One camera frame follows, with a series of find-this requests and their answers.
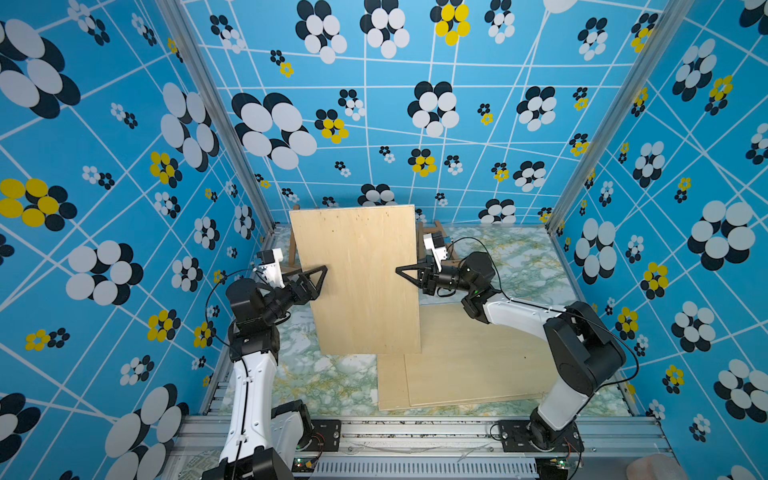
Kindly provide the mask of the wooden easel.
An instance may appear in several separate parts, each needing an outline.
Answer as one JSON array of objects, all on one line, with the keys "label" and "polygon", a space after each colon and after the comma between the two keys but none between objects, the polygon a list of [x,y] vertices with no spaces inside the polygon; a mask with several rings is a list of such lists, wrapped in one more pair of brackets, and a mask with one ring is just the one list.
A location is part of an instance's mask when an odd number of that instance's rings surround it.
[{"label": "wooden easel", "polygon": [[426,247],[424,245],[423,237],[425,234],[440,234],[444,240],[445,245],[448,245],[450,243],[450,236],[443,228],[442,224],[440,222],[437,222],[435,225],[429,225],[425,222],[417,221],[416,222],[416,247],[417,247],[417,256],[422,257],[425,255]]},{"label": "wooden easel", "polygon": [[289,238],[289,250],[288,250],[288,265],[290,267],[295,267],[297,257],[297,245],[296,245],[296,237],[293,230],[290,231],[290,238]]}]

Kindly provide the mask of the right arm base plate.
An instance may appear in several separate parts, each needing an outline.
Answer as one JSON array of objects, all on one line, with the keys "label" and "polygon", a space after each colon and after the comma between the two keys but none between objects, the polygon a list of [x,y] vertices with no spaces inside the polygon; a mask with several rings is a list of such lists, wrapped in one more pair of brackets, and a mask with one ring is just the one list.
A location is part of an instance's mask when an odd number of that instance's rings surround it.
[{"label": "right arm base plate", "polygon": [[552,430],[546,423],[528,419],[500,420],[493,436],[499,438],[507,453],[568,454],[583,453],[584,444],[575,422],[562,430]]}]

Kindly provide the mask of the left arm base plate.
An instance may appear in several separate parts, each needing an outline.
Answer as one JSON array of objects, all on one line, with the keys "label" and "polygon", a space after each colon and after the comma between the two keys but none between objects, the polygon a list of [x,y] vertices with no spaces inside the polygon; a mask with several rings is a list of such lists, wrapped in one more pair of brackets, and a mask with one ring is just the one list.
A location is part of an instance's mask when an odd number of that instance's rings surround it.
[{"label": "left arm base plate", "polygon": [[339,419],[313,419],[312,433],[306,445],[299,445],[296,452],[320,453],[338,452],[342,434],[342,422]]}]

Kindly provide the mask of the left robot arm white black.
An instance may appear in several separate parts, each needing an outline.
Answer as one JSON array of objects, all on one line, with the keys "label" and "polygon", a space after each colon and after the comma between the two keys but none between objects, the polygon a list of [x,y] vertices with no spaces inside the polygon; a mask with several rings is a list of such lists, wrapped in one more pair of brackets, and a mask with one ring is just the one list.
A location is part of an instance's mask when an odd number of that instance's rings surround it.
[{"label": "left robot arm white black", "polygon": [[226,291],[234,321],[227,345],[235,379],[235,398],[218,465],[203,479],[291,479],[295,454],[315,435],[306,404],[273,404],[280,350],[278,324],[290,309],[318,299],[326,266],[298,271],[272,286],[251,278]]}]

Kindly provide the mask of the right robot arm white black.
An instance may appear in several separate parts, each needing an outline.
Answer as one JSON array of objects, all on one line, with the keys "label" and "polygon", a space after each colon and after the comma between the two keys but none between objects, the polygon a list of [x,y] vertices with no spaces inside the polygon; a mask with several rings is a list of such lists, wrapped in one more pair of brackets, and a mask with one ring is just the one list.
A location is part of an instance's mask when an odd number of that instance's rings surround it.
[{"label": "right robot arm white black", "polygon": [[399,266],[395,273],[424,294],[461,291],[468,317],[512,328],[547,342],[558,378],[527,426],[529,443],[551,451],[600,388],[625,365],[627,354],[616,337],[586,303],[544,306],[507,296],[494,283],[498,270],[487,252],[473,252],[456,266],[428,255]]}]

